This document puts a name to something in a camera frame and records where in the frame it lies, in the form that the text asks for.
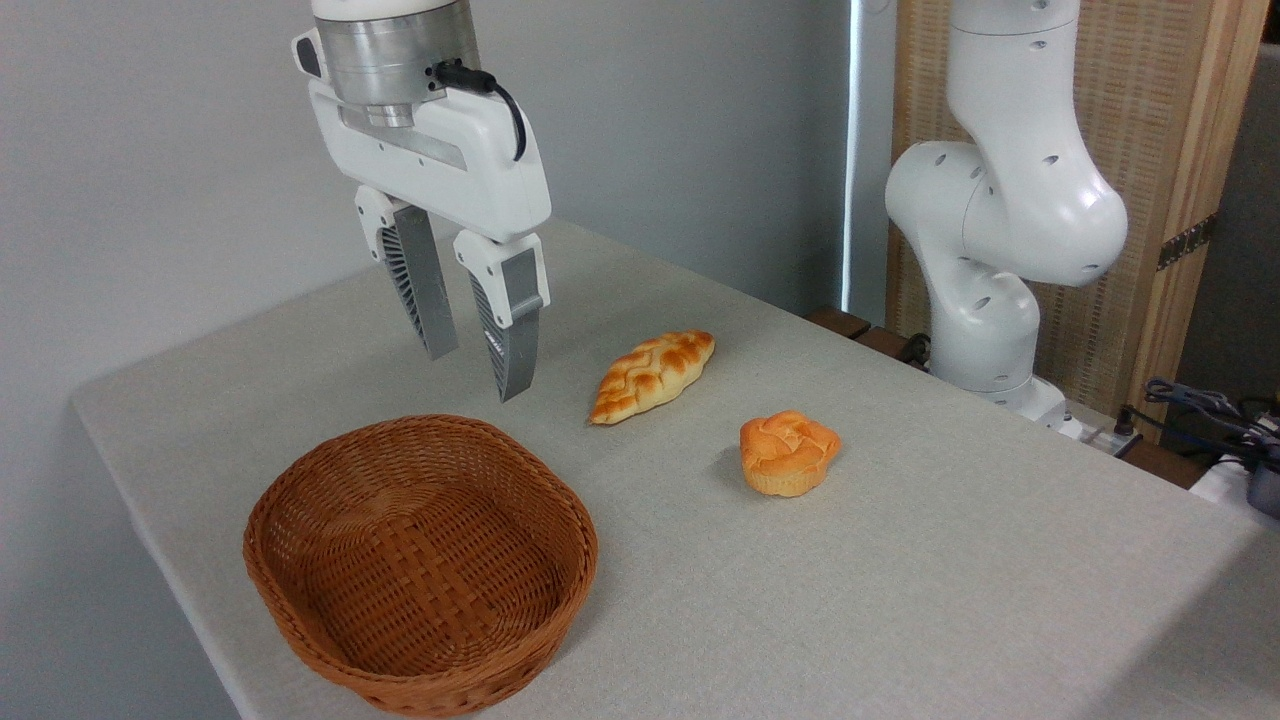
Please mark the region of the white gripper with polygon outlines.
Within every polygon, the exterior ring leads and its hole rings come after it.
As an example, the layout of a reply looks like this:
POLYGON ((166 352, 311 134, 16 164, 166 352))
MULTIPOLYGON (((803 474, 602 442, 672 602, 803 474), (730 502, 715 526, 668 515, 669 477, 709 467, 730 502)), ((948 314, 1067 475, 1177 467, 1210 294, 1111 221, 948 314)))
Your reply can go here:
POLYGON ((541 241, 527 233, 549 218, 550 197, 532 129, 477 68, 474 31, 315 28, 293 54, 326 150, 361 183, 355 205, 370 254, 431 359, 458 340, 426 211, 472 231, 454 238, 454 255, 495 387, 502 402, 526 391, 550 304, 541 241))

